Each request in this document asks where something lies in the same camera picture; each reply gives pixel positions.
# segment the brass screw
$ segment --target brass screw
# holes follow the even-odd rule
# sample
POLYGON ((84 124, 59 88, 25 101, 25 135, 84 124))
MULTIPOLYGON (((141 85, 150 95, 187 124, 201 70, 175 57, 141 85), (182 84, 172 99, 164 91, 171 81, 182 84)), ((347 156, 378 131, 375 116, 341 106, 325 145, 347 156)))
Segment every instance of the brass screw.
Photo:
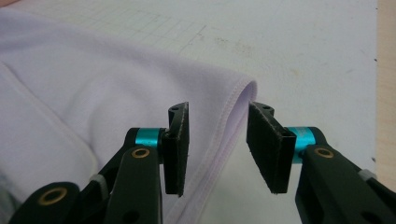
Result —
POLYGON ((55 189, 49 189, 47 192, 45 192, 41 197, 38 199, 38 204, 43 205, 43 206, 48 206, 54 203, 59 202, 61 199, 64 198, 67 194, 67 189, 63 187, 55 188, 55 189))
POLYGON ((315 148, 315 153, 317 153, 319 156, 331 159, 334 157, 334 153, 332 153, 329 149, 323 148, 323 147, 318 147, 315 148))
POLYGON ((149 155, 149 150, 146 148, 139 148, 132 152, 132 156, 137 159, 145 158, 149 155))

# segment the white table surface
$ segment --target white table surface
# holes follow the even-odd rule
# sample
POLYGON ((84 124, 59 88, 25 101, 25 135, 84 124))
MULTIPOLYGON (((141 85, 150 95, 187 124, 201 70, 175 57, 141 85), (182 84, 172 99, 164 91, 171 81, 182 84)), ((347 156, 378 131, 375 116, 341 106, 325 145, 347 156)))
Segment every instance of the white table surface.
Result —
MULTIPOLYGON (((258 81, 257 101, 284 126, 317 126, 361 168, 375 169, 376 1, 30 0, 11 7, 258 81)), ((272 195, 240 136, 201 223, 300 223, 290 191, 272 195)))

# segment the fabric fold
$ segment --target fabric fold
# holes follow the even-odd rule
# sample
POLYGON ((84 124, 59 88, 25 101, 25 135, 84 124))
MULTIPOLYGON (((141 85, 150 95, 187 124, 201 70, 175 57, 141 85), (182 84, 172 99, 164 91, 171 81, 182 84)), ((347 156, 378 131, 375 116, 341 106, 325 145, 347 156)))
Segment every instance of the fabric fold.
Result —
POLYGON ((0 21, 1 78, 12 77, 30 95, 21 96, 12 87, 15 83, 0 84, 1 107, 7 109, 0 114, 2 123, 7 123, 7 130, 0 127, 0 171, 4 179, 18 179, 1 185, 20 200, 52 179, 84 186, 91 170, 97 172, 122 146, 130 128, 166 128, 167 109, 187 101, 191 141, 185 195, 163 194, 163 216, 165 223, 196 221, 241 131, 248 101, 255 98, 255 81, 10 8, 0 9, 0 21), (13 101, 21 103, 10 107, 13 101), (13 114, 14 110, 29 113, 13 114), (38 119, 27 122, 30 118, 38 119), (54 120, 56 125, 44 128, 54 120), (4 141, 10 136, 15 139, 18 130, 37 130, 36 136, 24 137, 29 149, 4 141), (56 133, 64 139, 47 137, 56 133), (59 145, 58 156, 53 155, 54 144, 59 145), (43 156, 20 160, 4 148, 43 156), (42 166, 49 161, 56 164, 46 173, 42 166), (32 178, 24 175, 27 167, 35 173, 34 186, 32 178))

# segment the white cloth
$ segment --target white cloth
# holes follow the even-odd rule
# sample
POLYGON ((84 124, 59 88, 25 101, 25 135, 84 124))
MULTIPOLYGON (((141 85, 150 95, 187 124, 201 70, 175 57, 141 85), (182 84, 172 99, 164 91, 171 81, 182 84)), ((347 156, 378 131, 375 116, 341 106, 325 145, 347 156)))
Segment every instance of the white cloth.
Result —
POLYGON ((10 8, 0 21, 0 186, 20 201, 55 181, 82 189, 130 128, 166 128, 167 109, 187 101, 185 194, 163 194, 163 216, 196 222, 255 81, 10 8))

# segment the white fabric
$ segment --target white fabric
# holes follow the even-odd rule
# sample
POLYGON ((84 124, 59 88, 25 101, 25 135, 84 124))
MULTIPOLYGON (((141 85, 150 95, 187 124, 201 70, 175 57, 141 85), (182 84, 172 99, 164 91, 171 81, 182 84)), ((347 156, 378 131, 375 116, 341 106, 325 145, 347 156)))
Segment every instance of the white fabric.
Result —
POLYGON ((165 223, 194 223, 230 154, 249 77, 0 8, 0 186, 23 201, 54 181, 83 188, 132 127, 168 127, 190 103, 185 194, 163 194, 165 223))

